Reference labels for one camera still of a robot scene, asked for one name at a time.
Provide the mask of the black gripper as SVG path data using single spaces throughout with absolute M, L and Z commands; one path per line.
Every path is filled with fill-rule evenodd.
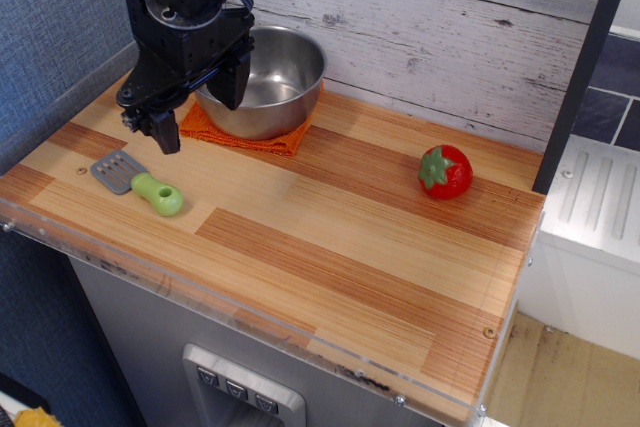
M 138 61 L 117 94 L 124 125 L 150 135 L 170 155 L 180 151 L 174 109 L 192 91 L 206 84 L 215 99 L 236 110 L 248 84 L 253 25 L 247 9 L 225 9 L 193 30 L 146 19 Z

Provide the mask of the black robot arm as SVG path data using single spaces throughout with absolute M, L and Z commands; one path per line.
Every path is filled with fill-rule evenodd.
M 138 47 L 117 93 L 122 120 L 165 154 L 180 149 L 175 109 L 201 86 L 229 110 L 241 104 L 254 40 L 253 0 L 126 0 Z

